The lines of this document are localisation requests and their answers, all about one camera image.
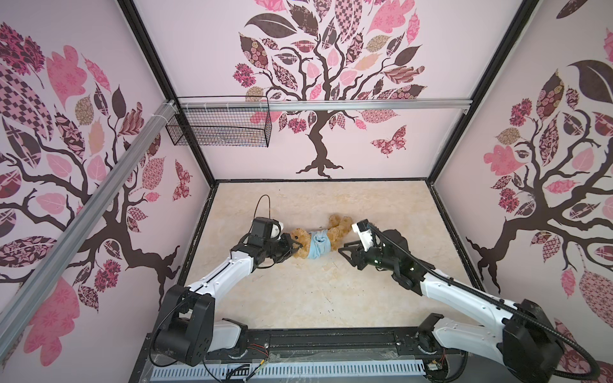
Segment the light blue fleece hoodie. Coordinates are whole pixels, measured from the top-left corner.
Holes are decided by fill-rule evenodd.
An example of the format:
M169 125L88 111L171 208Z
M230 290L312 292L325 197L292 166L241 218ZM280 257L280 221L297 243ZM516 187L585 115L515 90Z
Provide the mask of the light blue fleece hoodie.
M328 236L328 230L323 229L321 231L312 231L311 242L308 259L319 259L322 255L326 255L331 252L331 241Z

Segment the brown plush teddy bear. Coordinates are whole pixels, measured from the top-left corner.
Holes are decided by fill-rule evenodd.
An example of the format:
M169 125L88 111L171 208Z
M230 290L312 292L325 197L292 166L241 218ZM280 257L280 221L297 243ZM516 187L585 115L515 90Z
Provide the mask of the brown plush teddy bear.
M328 236L331 241L331 252L336 252L343 245L345 237L352 231L353 223L354 221L349 216L334 214L330 216L327 228L321 228L316 231L321 231L323 229L328 230ZM293 255L294 258L308 259L307 255L311 242L310 233L311 231L307 231L303 228L295 228L290 233L295 239L303 244L303 247Z

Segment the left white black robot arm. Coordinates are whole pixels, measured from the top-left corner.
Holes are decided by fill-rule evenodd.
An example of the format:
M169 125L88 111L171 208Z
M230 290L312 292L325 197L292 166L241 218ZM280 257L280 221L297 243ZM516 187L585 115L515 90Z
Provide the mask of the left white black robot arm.
M215 320L216 304L267 259L282 263L303 245L284 232L278 220L256 217L249 232L231 248L220 266L196 282L169 289L153 330L150 353L173 363L196 366L207 354L240 349L247 326L229 319Z

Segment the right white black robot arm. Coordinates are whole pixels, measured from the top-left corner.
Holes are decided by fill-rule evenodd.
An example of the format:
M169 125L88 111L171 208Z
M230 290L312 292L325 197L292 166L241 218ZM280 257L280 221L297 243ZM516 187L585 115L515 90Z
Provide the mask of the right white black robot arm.
M414 335L424 354L457 349L504 365L523 382L547 382L561 357L562 342L543 330L548 324L542 309L531 301L517 304L495 298L448 276L434 265L414 257L406 239L396 230L360 231L359 240L338 252L351 266L373 266L390 271L406 290L444 303L474 320L465 324L442 314L430 314Z

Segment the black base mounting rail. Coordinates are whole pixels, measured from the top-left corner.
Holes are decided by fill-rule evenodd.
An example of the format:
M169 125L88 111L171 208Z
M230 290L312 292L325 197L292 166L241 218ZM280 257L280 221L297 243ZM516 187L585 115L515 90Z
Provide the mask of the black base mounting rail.
M420 360L426 369L426 374L421 377L316 378L311 381L294 378L289 381L257 382L468 382L469 370L473 367L485 367L485 374L479 376L478 381L487 381L497 372L501 372L506 381L515 380L502 365L476 354L457 349L444 349L434 355L424 354L415 342L416 332L415 327L250 329L240 342L246 347L244 351L231 349L211 352L200 364ZM171 359L160 354L151 354L149 344L145 343L129 380L150 382L148 379L155 367L164 368L171 365L185 364L173 363Z

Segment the rear aluminium rail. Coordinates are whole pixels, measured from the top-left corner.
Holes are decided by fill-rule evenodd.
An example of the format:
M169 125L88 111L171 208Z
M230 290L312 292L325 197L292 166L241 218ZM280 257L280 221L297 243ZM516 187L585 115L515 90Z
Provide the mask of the rear aluminium rail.
M262 109L269 111L328 111L328 110L409 110L409 109L461 109L468 110L469 99L411 99L361 101L180 101L184 109Z

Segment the aluminium rail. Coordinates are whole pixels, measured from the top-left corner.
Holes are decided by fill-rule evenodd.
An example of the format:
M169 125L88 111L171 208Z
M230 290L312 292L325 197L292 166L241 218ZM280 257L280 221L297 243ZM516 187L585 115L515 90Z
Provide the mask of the aluminium rail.
M262 109L269 111L328 111L328 110L409 110L409 109L461 109L468 110L469 99L411 99L361 101L180 101L184 109Z
M137 167L157 134L165 128L177 112L177 102L163 102L148 119L145 127L119 159L110 174L85 204L81 213L57 239L49 255L35 268L16 295L1 313L1 357L6 357L30 319L48 297L56 282L78 253L89 233L94 229L112 199Z

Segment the left aluminium rail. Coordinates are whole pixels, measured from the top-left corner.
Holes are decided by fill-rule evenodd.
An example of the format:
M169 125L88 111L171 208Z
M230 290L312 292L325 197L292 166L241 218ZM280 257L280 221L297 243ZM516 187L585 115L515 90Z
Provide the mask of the left aluminium rail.
M49 255L35 268L16 295L1 313L1 357L6 357L30 319L48 297L56 282L78 253L89 233L94 229L112 199L137 167L157 134L165 128L177 112L177 102L163 102L148 119L145 127L119 159L110 174L85 204L81 213L57 239Z

